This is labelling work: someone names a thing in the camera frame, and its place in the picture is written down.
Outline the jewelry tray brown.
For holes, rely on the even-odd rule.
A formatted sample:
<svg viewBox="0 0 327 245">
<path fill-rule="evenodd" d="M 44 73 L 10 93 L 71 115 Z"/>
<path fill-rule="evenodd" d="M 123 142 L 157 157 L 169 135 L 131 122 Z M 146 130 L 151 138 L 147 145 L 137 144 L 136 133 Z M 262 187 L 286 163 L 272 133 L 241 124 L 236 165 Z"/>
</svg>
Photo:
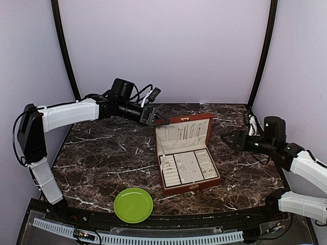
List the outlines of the jewelry tray brown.
<svg viewBox="0 0 327 245">
<path fill-rule="evenodd" d="M 162 155 L 159 162 L 165 188 L 220 178 L 207 149 Z"/>
</svg>

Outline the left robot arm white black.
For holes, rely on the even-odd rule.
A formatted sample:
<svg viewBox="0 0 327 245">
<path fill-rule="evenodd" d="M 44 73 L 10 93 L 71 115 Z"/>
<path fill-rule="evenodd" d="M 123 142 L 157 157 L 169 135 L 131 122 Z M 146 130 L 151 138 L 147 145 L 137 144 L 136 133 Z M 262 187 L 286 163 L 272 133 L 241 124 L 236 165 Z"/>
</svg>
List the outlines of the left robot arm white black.
<svg viewBox="0 0 327 245">
<path fill-rule="evenodd" d="M 150 127 L 168 125 L 169 119 L 152 105 L 161 90 L 148 85 L 150 91 L 140 98 L 140 91 L 132 95 L 135 84 L 116 78 L 103 94 L 91 93 L 75 102 L 37 107 L 25 106 L 13 125 L 12 142 L 19 143 L 22 156 L 18 162 L 27 167 L 36 187 L 54 205 L 52 214 L 60 222 L 72 219 L 72 211 L 62 202 L 64 197 L 48 163 L 45 134 L 72 124 L 107 119 L 125 118 Z"/>
</svg>

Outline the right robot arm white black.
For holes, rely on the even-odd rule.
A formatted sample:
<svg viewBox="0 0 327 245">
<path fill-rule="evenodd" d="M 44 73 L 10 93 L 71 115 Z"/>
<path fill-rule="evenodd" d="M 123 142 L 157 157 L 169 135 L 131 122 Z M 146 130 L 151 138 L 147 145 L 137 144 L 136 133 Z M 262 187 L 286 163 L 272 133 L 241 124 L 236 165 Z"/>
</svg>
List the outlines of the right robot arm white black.
<svg viewBox="0 0 327 245">
<path fill-rule="evenodd" d="M 301 176 L 326 192 L 326 164 L 319 161 L 310 150 L 287 143 L 286 122 L 277 116 L 264 119 L 262 135 L 255 134 L 256 121 L 250 122 L 248 131 L 232 131 L 221 135 L 221 140 L 232 150 L 263 154 L 277 166 Z M 326 226 L 326 199 L 294 193 L 283 188 L 269 194 L 261 209 L 263 220 L 270 222 L 281 212 L 298 214 L 315 219 Z"/>
</svg>

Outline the brown jewelry box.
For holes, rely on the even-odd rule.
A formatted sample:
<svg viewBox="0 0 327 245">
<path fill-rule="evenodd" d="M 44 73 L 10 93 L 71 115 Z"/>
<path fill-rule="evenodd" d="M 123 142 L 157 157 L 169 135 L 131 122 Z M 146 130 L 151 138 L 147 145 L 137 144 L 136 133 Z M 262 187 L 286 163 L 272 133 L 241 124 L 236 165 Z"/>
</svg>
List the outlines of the brown jewelry box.
<svg viewBox="0 0 327 245">
<path fill-rule="evenodd" d="M 165 196 L 218 186 L 220 173 L 209 152 L 211 113 L 155 120 L 159 176 Z"/>
</svg>

